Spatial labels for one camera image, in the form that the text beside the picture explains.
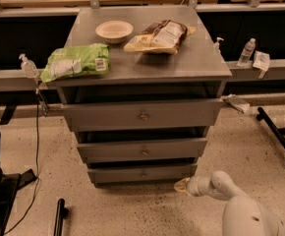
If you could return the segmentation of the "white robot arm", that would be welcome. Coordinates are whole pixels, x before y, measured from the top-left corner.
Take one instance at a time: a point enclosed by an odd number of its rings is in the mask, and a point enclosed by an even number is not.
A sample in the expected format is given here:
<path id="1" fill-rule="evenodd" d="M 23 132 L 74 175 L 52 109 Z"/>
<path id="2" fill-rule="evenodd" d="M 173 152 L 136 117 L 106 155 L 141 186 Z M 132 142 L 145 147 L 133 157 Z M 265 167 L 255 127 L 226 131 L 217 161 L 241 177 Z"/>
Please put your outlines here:
<path id="1" fill-rule="evenodd" d="M 285 236 L 285 221 L 240 189 L 224 171 L 184 178 L 174 189 L 188 196 L 226 201 L 222 236 Z"/>

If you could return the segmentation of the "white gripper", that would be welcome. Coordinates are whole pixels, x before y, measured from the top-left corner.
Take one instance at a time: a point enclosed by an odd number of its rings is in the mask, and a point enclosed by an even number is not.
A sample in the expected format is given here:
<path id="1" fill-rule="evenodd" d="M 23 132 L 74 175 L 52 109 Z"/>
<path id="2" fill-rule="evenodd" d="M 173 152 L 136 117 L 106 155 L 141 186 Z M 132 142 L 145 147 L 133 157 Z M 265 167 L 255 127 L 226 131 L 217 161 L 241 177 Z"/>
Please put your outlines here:
<path id="1" fill-rule="evenodd" d="M 194 176 L 190 178 L 184 178 L 174 184 L 175 191 L 192 195 L 195 197 L 201 197 L 207 195 L 210 191 L 210 178 Z"/>

